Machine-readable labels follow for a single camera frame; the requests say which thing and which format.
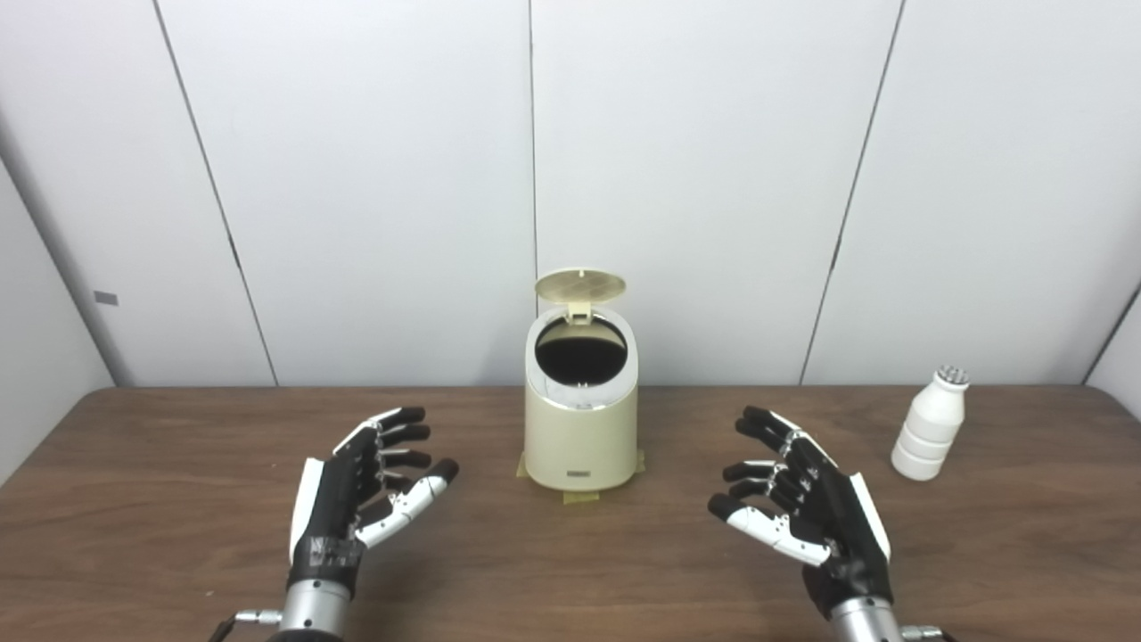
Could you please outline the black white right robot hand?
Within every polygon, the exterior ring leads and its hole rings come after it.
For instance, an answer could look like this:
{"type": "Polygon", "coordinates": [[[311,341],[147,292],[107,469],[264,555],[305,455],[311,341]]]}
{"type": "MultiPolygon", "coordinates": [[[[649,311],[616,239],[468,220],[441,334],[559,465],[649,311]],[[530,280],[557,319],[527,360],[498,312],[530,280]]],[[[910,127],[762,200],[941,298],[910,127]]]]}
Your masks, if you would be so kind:
{"type": "Polygon", "coordinates": [[[843,472],[811,434],[777,412],[747,406],[735,428],[775,458],[725,468],[730,487],[710,497],[709,511],[800,562],[808,595],[825,618],[852,600],[895,606],[891,545],[864,476],[843,472]]]}

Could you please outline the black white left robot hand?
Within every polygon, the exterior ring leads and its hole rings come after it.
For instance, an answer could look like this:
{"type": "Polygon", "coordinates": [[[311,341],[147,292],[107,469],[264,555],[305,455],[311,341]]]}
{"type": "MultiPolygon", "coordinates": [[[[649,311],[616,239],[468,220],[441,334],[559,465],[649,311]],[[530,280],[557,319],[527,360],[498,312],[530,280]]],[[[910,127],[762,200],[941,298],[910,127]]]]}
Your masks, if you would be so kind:
{"type": "Polygon", "coordinates": [[[334,582],[355,594],[365,553],[393,538],[439,499],[459,464],[405,447],[424,441],[423,407],[364,418],[325,460],[304,464],[290,528],[286,586],[334,582]]]}

